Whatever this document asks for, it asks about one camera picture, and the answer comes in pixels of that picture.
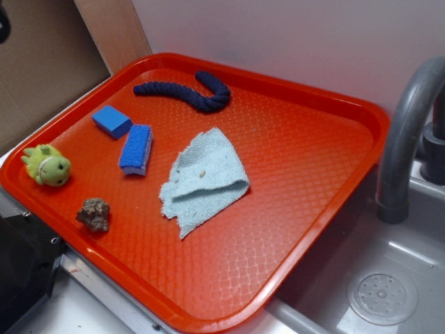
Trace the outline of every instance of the drain strainer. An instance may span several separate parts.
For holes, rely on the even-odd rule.
[[[417,290],[404,273],[387,267],[371,267],[353,276],[348,286],[348,300],[362,319],[390,326],[411,317],[417,307]]]

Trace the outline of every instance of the sponge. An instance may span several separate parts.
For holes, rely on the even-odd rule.
[[[145,175],[152,149],[153,134],[148,125],[134,125],[119,160],[119,167],[125,175]]]
[[[92,116],[96,125],[114,139],[124,136],[133,125],[133,122],[112,106],[105,106]]]

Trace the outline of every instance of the faucet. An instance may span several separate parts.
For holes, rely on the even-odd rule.
[[[432,122],[425,126],[431,108]],[[416,153],[417,159],[423,161],[422,177],[435,184],[445,184],[443,56],[422,64],[397,104],[385,143],[375,195],[377,216],[385,223],[401,223],[408,217],[408,188]]]

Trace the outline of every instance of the light blue cloth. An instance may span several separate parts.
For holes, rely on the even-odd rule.
[[[249,185],[233,145],[213,128],[197,135],[173,164],[159,195],[162,214],[178,218],[183,239],[243,196]]]

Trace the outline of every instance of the stainless steel sink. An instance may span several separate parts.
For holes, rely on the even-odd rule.
[[[374,170],[269,305],[297,333],[444,333],[445,188],[412,177],[410,216],[391,225],[376,183]]]

